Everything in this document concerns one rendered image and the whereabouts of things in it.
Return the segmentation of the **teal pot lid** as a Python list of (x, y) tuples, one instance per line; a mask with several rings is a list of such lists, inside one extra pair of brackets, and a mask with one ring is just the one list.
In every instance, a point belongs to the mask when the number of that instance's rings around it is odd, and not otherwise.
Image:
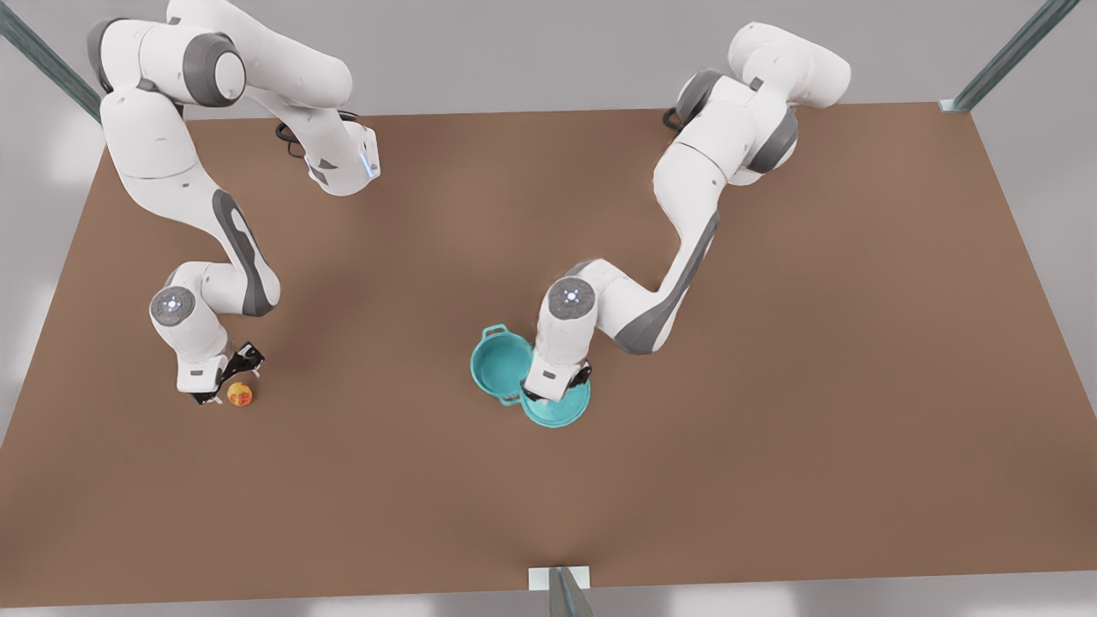
[(533, 399), (525, 391), (525, 382), (521, 382), (522, 393), (520, 403), (525, 412), (525, 417), (535, 422), (540, 426), (548, 428), (565, 427), (576, 419), (579, 419), (591, 396), (591, 385), (589, 382), (579, 384), (565, 391), (563, 399), (552, 401), (552, 399)]

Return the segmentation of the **teal pot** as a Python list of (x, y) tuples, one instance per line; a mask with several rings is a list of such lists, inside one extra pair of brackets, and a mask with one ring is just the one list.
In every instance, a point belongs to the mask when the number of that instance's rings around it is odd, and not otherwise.
[(533, 359), (533, 347), (504, 324), (483, 328), (471, 352), (471, 378), (477, 386), (505, 406), (521, 402), (524, 381)]

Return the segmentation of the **silver frame post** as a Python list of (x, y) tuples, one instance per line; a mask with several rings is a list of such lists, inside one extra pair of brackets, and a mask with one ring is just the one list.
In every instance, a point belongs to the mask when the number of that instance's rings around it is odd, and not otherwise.
[(939, 100), (940, 112), (971, 113), (1081, 2), (1045, 0), (955, 97)]
[(30, 27), (4, 0), (0, 0), (0, 36), (19, 51), (39, 72), (63, 90), (70, 100), (82, 108), (90, 117), (101, 123), (99, 101), (101, 96), (57, 52)]
[(548, 617), (595, 617), (587, 601), (590, 566), (532, 566), (528, 588), (548, 592)]

